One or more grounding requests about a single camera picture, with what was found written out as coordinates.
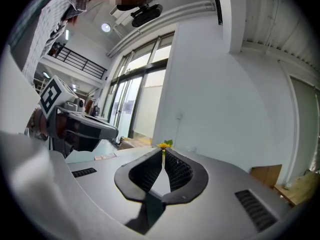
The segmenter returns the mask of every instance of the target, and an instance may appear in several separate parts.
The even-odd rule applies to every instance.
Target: green leaf
[[[174,142],[172,141],[172,139],[170,139],[170,140],[165,140],[164,143],[165,143],[165,144],[168,144],[168,145],[171,145],[171,146],[174,144]]]

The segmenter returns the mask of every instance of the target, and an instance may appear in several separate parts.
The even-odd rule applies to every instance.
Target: yellow flower
[[[159,148],[162,148],[163,150],[165,149],[165,148],[172,148],[172,145],[169,145],[169,144],[167,144],[167,143],[161,143],[161,144],[158,144],[157,145]]]

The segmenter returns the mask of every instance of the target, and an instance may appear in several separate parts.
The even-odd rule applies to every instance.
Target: wooden board
[[[289,190],[282,185],[275,185],[274,188],[293,206],[309,200],[315,193],[320,183],[320,174],[309,172],[292,183]]]
[[[281,167],[282,164],[252,167],[250,175],[260,181],[262,184],[273,189],[277,183]]]

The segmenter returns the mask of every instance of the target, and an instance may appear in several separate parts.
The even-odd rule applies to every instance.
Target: wooden table
[[[309,172],[306,175],[296,179],[289,190],[284,189],[282,185],[275,185],[274,188],[282,195],[292,206],[309,200],[315,193],[320,183],[320,174]]]

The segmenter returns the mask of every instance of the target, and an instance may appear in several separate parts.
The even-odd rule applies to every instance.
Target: black metal railing
[[[104,72],[107,71],[102,66],[83,57],[82,55],[64,47],[59,43],[54,43],[48,55],[65,62],[83,72],[86,72],[98,79],[102,79]]]

